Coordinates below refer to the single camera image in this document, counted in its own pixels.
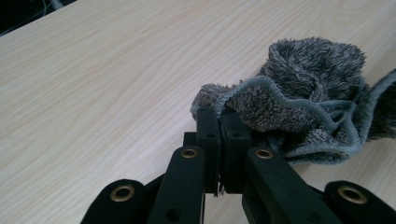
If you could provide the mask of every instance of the table surface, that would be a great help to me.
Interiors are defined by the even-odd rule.
[[[278,39],[321,36],[395,66],[396,1],[79,0],[0,37],[0,222],[79,223],[109,183],[162,174],[206,83],[254,76]],[[396,208],[396,146],[294,169],[366,187]],[[207,195],[205,223],[248,223],[240,195]]]

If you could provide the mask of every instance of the wooden table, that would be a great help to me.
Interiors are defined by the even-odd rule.
[[[254,76],[271,43],[322,36],[366,52],[376,83],[396,57],[395,1],[79,0],[0,37],[0,222],[79,223],[107,184],[162,174],[206,83]],[[396,208],[396,146],[295,167]],[[247,223],[239,195],[207,195],[205,223]]]

